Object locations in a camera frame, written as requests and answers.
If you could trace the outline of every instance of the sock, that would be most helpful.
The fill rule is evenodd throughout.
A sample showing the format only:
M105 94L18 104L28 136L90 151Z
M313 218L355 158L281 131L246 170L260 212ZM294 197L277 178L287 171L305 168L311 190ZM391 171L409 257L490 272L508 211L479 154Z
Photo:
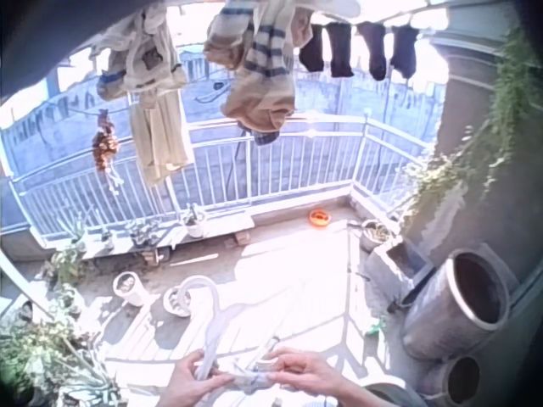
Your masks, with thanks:
M410 79L417 71L415 42L418 30L410 25L392 27L394 33L394 53L390 64L401 73L404 79Z
M387 75L387 59L384 56L384 25L365 21L356 29L366 42L370 52L370 74L375 81L382 81Z
M347 23L330 23L326 26L332 49L330 70L332 78L351 78L354 75L350 68L351 25Z
M311 24L313 37L299 51L299 61L309 72L322 72L322 25Z

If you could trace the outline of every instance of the small pot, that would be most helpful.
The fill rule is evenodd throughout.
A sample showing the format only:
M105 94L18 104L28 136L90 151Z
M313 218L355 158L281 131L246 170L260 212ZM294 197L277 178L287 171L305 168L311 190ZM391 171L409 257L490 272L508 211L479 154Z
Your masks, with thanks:
M360 248L366 253L371 253L377 246L382 245L390 239L389 236L386 239L379 239L373 235L371 229L376 229L377 226L382 225L378 220L370 219L362 223L362 234L360 237Z
M113 250L115 248L113 234L109 232L107 235L102 235L102 243L104 244L106 250Z
M119 282L122 278L130 276L134 279L134 284L128 291L122 291L118 288ZM113 291L115 294L117 294L118 297L125 299L130 304L134 305L135 307L141 307L143 306L147 298L149 296L147 290L143 286L141 280L139 279L139 276L136 273L133 273L132 271L125 271L123 273L120 273L114 280L113 280Z
M181 318L188 318L191 315L190 310L185 309L174 309L170 302L170 296L172 295L172 292L177 290L178 287L172 287L168 291L165 292L164 297L162 298L162 304L164 305L164 309L169 312L170 314L173 314L175 316L179 316ZM190 305L190 294L187 292L185 294L185 305L188 307Z
M205 236L206 231L206 216L205 214L202 215L202 220L197 220L194 225L187 225L187 222L183 222L185 226L187 227L187 233L190 237L193 239L201 239Z

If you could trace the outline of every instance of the potted plant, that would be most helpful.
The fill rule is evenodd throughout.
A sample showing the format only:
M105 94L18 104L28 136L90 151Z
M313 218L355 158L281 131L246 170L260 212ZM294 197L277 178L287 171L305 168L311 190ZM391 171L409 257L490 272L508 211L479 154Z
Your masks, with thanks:
M76 325L63 313L37 323L8 323L0 360L17 405L126 405L93 346L82 347Z
M115 247L114 235L112 231L107 229L102 230L102 235L100 236L100 241L104 244L107 250L113 250Z
M371 253L377 246L380 246L392 237L389 228L376 219L364 221L361 229L360 247L366 253Z
M77 320L82 312L82 297L77 290L68 283L64 283L56 298L59 307L74 320Z
M87 251L87 219L91 212L89 209L85 214L78 212L71 227L66 225L60 218L57 222L60 226L71 235L71 245L80 253Z
M154 246L158 240L157 231L159 230L160 219L155 220L133 220L126 229L130 233L130 238L137 248Z
M187 318L190 316L190 311L187 311L187 308L190 306L190 293L187 291L185 293L184 307L179 304L178 298L178 289L179 287L172 287L165 292L164 298L162 299L162 304L164 309L170 314L180 316L181 318Z
M132 271L120 273L113 280L113 291L135 307L141 307L148 298L148 292L139 276Z
M182 220L190 237L194 239L204 237L207 214L197 204L193 203L189 206Z
M58 282L74 283L83 272L81 252L72 247L53 254L42 267L42 275L48 280L49 289L54 289Z
M118 383L109 376L94 348L82 350L80 356L87 362L87 369L81 370L80 375L67 380L60 388L57 406L127 407L128 400L121 396Z

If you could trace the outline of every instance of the balcony railing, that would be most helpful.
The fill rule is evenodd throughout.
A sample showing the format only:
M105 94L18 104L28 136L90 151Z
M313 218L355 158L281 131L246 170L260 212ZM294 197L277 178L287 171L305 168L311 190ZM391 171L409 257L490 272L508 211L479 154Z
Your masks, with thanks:
M223 119L190 127L198 131L234 125ZM116 194L95 170L90 149L12 180L27 217L43 237L65 237L59 220L69 224L75 213L90 208L94 210L87 225L93 231L123 227L139 218L175 220L193 202L214 211L345 186L390 210L413 188L403 169L409 163L421 164L430 147L368 117L295 114L268 146L257 147L243 133L194 144L194 164L147 187L132 140L120 143L123 154L115 159L115 168L124 183Z

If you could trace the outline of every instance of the flower pot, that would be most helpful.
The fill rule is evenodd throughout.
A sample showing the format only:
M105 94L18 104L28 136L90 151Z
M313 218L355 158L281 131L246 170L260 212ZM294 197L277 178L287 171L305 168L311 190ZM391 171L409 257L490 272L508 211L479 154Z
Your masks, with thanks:
M432 368L417 391L432 407L466 407L479 389L480 376L477 360L462 356Z
M135 307L141 307L148 298L148 292L136 273L125 271L113 281L113 291Z
M467 354L504 326L511 307L501 276L481 256L450 256L430 278L404 321L406 352L420 360Z
M83 236L81 239L74 243L74 247L79 253L85 253L87 251L86 237L87 235Z
M172 287L168 291L165 292L164 297L162 298L162 304L164 305L164 309L169 312L170 314L173 314L175 316L179 316L181 318L188 318L191 313L190 310L184 309L181 305L177 305L177 290L179 287ZM185 306L188 307L190 305L190 293L186 292L185 294Z
M374 231L377 230L378 226L383 227L387 232L387 237L377 236ZM362 223L362 234L360 237L360 248L366 253L371 253L377 246L385 243L390 239L390 231L386 229L385 226L378 220L370 219Z
M205 235L205 220L197 222L194 225L185 225L187 227L187 233L194 239L200 239Z
M102 235L102 243L106 250L113 250L115 248L113 234L109 232L108 234Z

